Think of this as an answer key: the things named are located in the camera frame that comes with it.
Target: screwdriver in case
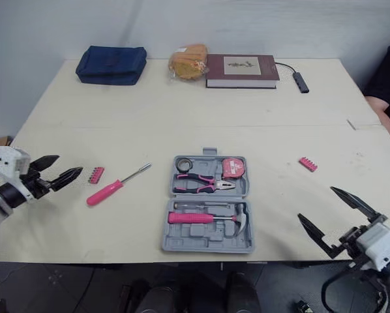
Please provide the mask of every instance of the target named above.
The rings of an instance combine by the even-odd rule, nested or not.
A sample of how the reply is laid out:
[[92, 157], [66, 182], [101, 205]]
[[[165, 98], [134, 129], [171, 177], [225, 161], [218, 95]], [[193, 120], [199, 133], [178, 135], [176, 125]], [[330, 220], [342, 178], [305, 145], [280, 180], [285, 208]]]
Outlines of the screwdriver in case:
[[230, 208], [229, 204], [213, 204], [213, 205], [204, 205], [204, 204], [186, 204], [175, 202], [173, 208], [176, 209], [205, 209], [206, 207], [226, 207]]
[[96, 194], [93, 194], [89, 198], [87, 198], [86, 203], [88, 205], [96, 205], [100, 203], [102, 200], [108, 198], [111, 196], [115, 191], [120, 189], [122, 186], [124, 186], [124, 183], [128, 181], [129, 179], [132, 179], [137, 174], [145, 171], [147, 168], [151, 166], [151, 163], [147, 163], [145, 166], [141, 167], [136, 171], [135, 173], [131, 174], [127, 178], [124, 178], [122, 181], [116, 180], [112, 184], [105, 186], [103, 189], [99, 190]]

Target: picture on book cover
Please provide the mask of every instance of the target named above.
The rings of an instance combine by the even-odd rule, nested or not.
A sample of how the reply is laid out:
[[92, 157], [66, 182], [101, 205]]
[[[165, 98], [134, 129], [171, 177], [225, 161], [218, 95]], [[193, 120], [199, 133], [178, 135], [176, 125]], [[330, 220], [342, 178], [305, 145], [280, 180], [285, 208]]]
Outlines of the picture on book cover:
[[257, 57], [224, 57], [225, 75], [260, 75]]

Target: brown book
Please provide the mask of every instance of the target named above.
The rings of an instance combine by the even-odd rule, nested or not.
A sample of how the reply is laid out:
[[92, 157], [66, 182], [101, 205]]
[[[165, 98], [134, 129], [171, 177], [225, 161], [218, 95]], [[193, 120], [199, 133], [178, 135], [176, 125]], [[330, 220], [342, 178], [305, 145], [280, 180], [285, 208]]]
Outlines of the brown book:
[[276, 88], [272, 55], [209, 54], [207, 88]]

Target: blue bag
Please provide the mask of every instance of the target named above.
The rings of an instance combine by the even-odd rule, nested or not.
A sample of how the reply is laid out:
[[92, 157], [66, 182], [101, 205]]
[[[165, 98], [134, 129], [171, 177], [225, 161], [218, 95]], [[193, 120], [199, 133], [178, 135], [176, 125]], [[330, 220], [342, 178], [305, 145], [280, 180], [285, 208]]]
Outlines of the blue bag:
[[139, 48], [90, 46], [76, 73], [82, 83], [135, 85], [146, 64], [147, 52]]

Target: hammer head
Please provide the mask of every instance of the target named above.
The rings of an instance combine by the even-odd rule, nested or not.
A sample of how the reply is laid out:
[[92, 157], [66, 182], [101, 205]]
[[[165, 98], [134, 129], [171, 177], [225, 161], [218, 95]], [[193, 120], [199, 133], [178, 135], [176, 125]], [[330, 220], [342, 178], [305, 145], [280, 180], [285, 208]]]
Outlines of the hammer head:
[[235, 232], [235, 236], [239, 235], [246, 227], [247, 215], [245, 213], [245, 204], [239, 203], [236, 206], [237, 216], [235, 217], [237, 223], [239, 223], [239, 229]]

